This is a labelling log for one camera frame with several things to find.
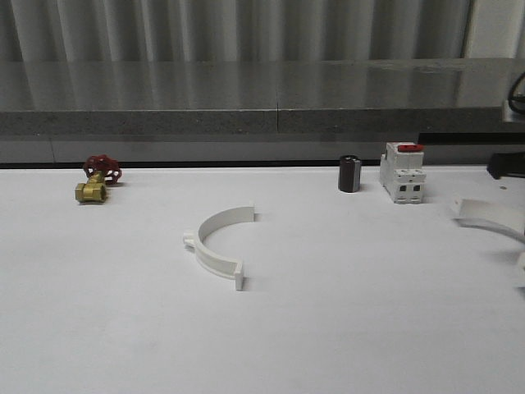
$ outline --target white electrical module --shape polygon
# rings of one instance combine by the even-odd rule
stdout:
[[[419,204],[425,178],[422,170],[423,145],[413,142],[389,142],[381,155],[379,180],[395,203]]]

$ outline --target gate valve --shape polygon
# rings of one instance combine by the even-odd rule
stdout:
[[[88,158],[83,169],[88,181],[75,188],[75,198],[81,203],[103,203],[107,198],[106,185],[115,184],[122,175],[118,161],[105,154]]]

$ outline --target black object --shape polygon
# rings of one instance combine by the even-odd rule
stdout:
[[[525,177],[525,152],[494,153],[486,170],[494,179],[502,176]]]
[[[507,100],[509,101],[509,107],[516,113],[525,115],[525,95],[522,93],[516,93],[519,85],[525,80],[525,72],[520,75],[510,88]]]
[[[346,155],[339,159],[339,190],[354,193],[361,182],[361,160],[357,156]]]

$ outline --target semicircular bracket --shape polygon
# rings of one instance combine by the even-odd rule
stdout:
[[[243,207],[227,209],[206,219],[197,231],[185,231],[183,241],[186,246],[194,250],[197,261],[199,261],[204,268],[219,277],[235,280],[235,289],[241,291],[243,290],[244,282],[242,260],[221,256],[213,252],[206,247],[204,240],[221,227],[254,221],[255,207],[253,203]]]
[[[520,238],[525,236],[525,211],[479,199],[457,199],[459,218],[481,219],[510,229]],[[518,266],[525,270],[525,252],[518,257]]]

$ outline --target white surface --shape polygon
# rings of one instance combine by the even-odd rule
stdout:
[[[451,205],[525,208],[525,181],[425,170],[419,205],[333,167],[125,169],[84,206],[80,169],[0,171],[0,392],[521,394],[525,245]],[[247,200],[258,223],[207,240],[243,256],[238,292],[180,234]]]
[[[195,252],[195,258],[209,272],[235,280],[235,289],[243,290],[244,268],[240,259],[221,256],[208,249],[204,241],[218,229],[232,224],[253,222],[255,220],[255,207],[253,204],[245,207],[230,208],[216,213],[206,219],[197,231],[185,231],[183,241],[186,246]]]

